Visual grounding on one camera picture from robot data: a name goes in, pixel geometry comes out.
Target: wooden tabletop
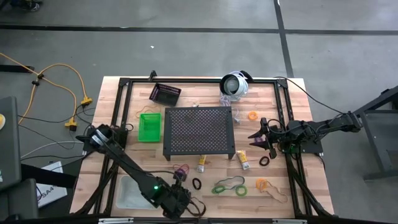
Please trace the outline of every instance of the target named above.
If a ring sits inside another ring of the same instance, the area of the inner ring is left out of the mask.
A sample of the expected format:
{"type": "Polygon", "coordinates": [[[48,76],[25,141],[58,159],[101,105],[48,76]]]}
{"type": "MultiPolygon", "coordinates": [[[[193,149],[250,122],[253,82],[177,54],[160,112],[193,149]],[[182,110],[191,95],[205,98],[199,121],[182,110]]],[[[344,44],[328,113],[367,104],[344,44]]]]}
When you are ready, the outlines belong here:
{"type": "MultiPolygon", "coordinates": [[[[93,119],[94,126],[99,126],[102,123],[110,124],[119,78],[120,77],[104,77],[93,119]]],[[[305,88],[303,79],[294,78],[293,81],[299,84],[302,88],[305,88]]],[[[176,106],[188,107],[193,104],[199,104],[199,106],[220,105],[219,84],[169,83],[168,85],[182,89],[176,106]]],[[[248,113],[250,111],[257,111],[259,118],[265,117],[267,119],[278,119],[274,87],[272,85],[250,84],[247,96],[241,98],[239,102],[234,102],[232,104],[233,108],[237,108],[239,110],[238,118],[241,120],[240,125],[234,124],[236,150],[244,150],[246,152],[251,168],[249,170],[242,170],[237,156],[234,156],[232,160],[228,160],[228,156],[226,154],[209,155],[206,158],[205,172],[202,174],[195,170],[199,156],[172,156],[171,161],[168,162],[162,154],[163,139],[161,139],[159,143],[144,143],[137,140],[139,118],[137,118],[136,115],[138,116],[139,113],[137,114],[137,112],[140,112],[140,110],[142,110],[146,105],[157,106],[157,108],[152,110],[154,112],[159,112],[160,110],[162,113],[162,125],[164,125],[164,106],[155,104],[151,100],[148,100],[153,87],[154,83],[135,83],[132,89],[127,123],[132,124],[134,126],[134,130],[129,133],[127,138],[126,153],[137,164],[139,164],[144,170],[173,170],[174,164],[188,164],[190,166],[190,172],[188,174],[187,181],[183,185],[192,192],[193,196],[205,203],[207,211],[204,217],[294,217],[284,156],[278,152],[278,156],[271,160],[271,163],[267,167],[261,167],[259,165],[259,159],[262,156],[268,155],[268,152],[259,147],[249,145],[253,140],[248,139],[248,136],[254,134],[260,128],[259,119],[256,121],[250,121],[248,119],[248,113]],[[232,190],[227,190],[219,195],[211,193],[211,189],[217,181],[236,175],[244,176],[246,179],[245,186],[248,188],[248,194],[245,197],[238,197],[232,190]],[[202,181],[201,190],[195,190],[192,186],[192,179],[195,177],[202,181]],[[273,199],[267,192],[260,193],[258,189],[256,189],[255,185],[256,180],[260,177],[266,178],[272,185],[278,187],[282,193],[288,195],[289,201],[287,203],[280,203],[273,199]]],[[[312,120],[306,94],[291,83],[289,83],[289,91],[295,119],[312,120]]],[[[285,99],[282,93],[283,92],[281,90],[284,114],[285,117],[287,117],[285,99]]],[[[121,100],[117,124],[120,124],[125,95],[126,88],[124,89],[121,100]]],[[[70,210],[71,212],[75,212],[81,208],[97,187],[100,179],[103,157],[104,155],[102,154],[93,153],[83,161],[70,210]]],[[[324,208],[328,212],[333,213],[328,184],[321,160],[310,154],[304,154],[302,157],[308,188],[324,208]]],[[[119,168],[112,216],[161,217],[162,209],[160,207],[157,210],[131,210],[120,209],[116,206],[116,200],[120,194],[119,181],[124,175],[126,175],[126,173],[119,168]]],[[[158,174],[158,176],[164,178],[169,184],[173,183],[173,178],[170,174],[158,174]]],[[[300,208],[305,212],[302,193],[298,186],[297,189],[300,208]]],[[[103,197],[103,206],[101,207],[101,210],[104,209],[107,194],[108,188],[104,191],[105,197],[103,197]]],[[[185,212],[183,217],[191,217],[191,215],[188,212],[185,212]]]]}

